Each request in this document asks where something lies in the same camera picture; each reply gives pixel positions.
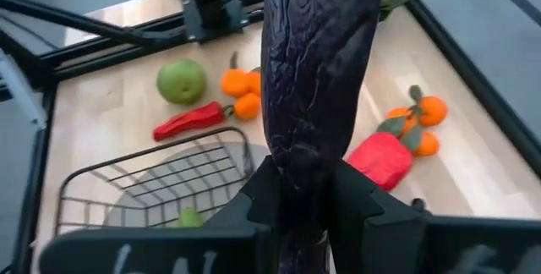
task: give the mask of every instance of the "green vegetable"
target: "green vegetable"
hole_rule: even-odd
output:
[[[180,211],[179,227],[200,227],[203,223],[203,217],[193,207],[187,207]]]

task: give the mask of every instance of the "gray floor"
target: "gray floor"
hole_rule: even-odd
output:
[[[127,0],[36,0],[84,14]],[[541,8],[541,0],[530,0]],[[541,82],[541,29],[509,0],[424,0],[517,113],[541,138],[541,111],[536,110]],[[7,14],[55,45],[63,44],[63,28]],[[33,37],[0,20],[33,52],[49,50]],[[0,103],[0,269],[8,264],[19,218],[33,129],[11,102]]]
[[[69,11],[84,14],[128,0],[34,0]],[[22,25],[47,38],[60,47],[64,40],[64,28],[37,19],[0,11]],[[30,50],[48,52],[49,47],[20,29],[0,19],[0,28],[6,30]],[[0,270],[9,264],[13,255],[13,243],[19,221],[19,209],[29,172],[30,153],[35,130],[13,101],[0,103]]]

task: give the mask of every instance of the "wire basket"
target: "wire basket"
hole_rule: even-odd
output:
[[[178,227],[185,207],[208,220],[253,171],[248,139],[235,128],[87,167],[62,183],[54,235],[81,228]]]

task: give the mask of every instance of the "small green fruit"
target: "small green fruit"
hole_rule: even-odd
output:
[[[192,105],[205,93],[205,70],[191,59],[179,59],[160,70],[156,85],[167,101]]]
[[[187,207],[180,211],[179,227],[200,227],[203,223],[203,217],[193,207]]]

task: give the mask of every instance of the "black metal frame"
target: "black metal frame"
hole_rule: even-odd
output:
[[[243,6],[249,9],[250,6],[263,3],[263,0],[242,0],[242,2]],[[6,52],[12,54],[15,60],[21,64],[33,88],[43,93],[42,103],[48,116],[48,127],[37,133],[34,143],[34,158],[25,191],[14,260],[11,266],[12,273],[28,273],[33,255],[32,243],[36,237],[58,83],[196,40],[190,40],[186,36],[183,13],[124,29],[22,0],[0,0],[0,7],[101,36],[36,56],[0,30],[0,35],[2,35],[0,37],[7,37],[0,38],[0,47],[4,51],[8,49]],[[464,79],[468,88],[487,109],[533,171],[541,178],[541,145],[534,139],[528,128],[502,100],[494,87],[484,78],[421,1],[413,0],[407,5],[407,8],[428,32],[436,46]],[[252,7],[247,11],[247,15],[246,25],[261,21],[263,8]],[[41,72],[32,73],[31,70],[40,70]],[[6,98],[6,94],[6,90],[0,89],[0,100]]]

